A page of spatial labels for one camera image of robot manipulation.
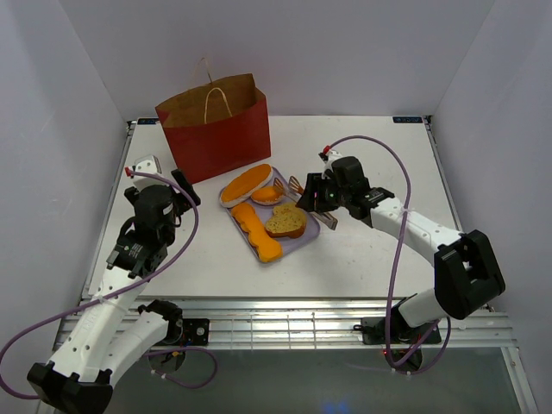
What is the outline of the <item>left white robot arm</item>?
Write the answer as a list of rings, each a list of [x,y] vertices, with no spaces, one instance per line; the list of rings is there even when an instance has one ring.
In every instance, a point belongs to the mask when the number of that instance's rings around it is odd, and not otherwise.
[[[35,363],[28,382],[40,400],[64,413],[102,413],[116,382],[154,345],[180,344],[182,311],[155,299],[140,306],[139,318],[119,339],[114,337],[137,296],[163,263],[176,239],[182,215],[200,199],[185,175],[171,172],[172,187],[160,173],[128,169],[133,186],[124,192],[134,215],[121,227],[91,307],[46,363]]]

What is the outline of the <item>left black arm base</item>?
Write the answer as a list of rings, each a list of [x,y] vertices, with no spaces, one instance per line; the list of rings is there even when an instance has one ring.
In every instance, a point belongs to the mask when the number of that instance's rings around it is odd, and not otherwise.
[[[207,318],[186,318],[182,320],[179,344],[185,346],[206,346],[209,343],[210,320]]]

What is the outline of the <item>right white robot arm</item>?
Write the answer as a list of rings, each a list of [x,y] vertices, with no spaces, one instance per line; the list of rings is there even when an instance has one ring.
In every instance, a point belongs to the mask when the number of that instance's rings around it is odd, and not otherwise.
[[[505,291],[484,233],[462,233],[408,212],[392,192],[370,186],[354,156],[330,150],[320,157],[324,169],[308,174],[300,209],[323,214],[344,208],[352,218],[402,241],[434,268],[433,287],[394,305],[381,323],[395,340],[410,342],[422,325],[445,317],[462,320]]]

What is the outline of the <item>small oval orange bread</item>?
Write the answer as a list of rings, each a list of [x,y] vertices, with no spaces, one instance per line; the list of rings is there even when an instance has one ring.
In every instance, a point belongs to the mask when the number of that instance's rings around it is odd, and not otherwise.
[[[275,205],[279,203],[284,197],[284,192],[276,186],[265,186],[254,191],[250,198],[251,200],[260,205]]]

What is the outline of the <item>metal kitchen tongs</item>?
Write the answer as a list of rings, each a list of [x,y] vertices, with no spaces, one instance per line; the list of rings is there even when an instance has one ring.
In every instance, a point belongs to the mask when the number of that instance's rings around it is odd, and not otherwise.
[[[294,176],[291,176],[286,184],[284,184],[279,178],[274,178],[273,185],[292,201],[297,202],[299,197],[304,193],[303,186],[301,186],[298,179]],[[338,220],[329,212],[311,212],[310,214],[329,229],[336,230]]]

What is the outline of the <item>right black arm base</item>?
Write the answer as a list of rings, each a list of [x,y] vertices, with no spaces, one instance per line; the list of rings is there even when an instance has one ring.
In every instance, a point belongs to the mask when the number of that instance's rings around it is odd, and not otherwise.
[[[418,342],[427,330],[430,330],[425,343],[435,345],[442,342],[438,328],[431,328],[430,323],[426,323],[416,328],[397,333],[391,329],[391,344],[415,344]],[[365,345],[384,345],[385,338],[385,319],[383,317],[363,317],[361,321],[353,326],[353,331],[361,333],[361,340]]]

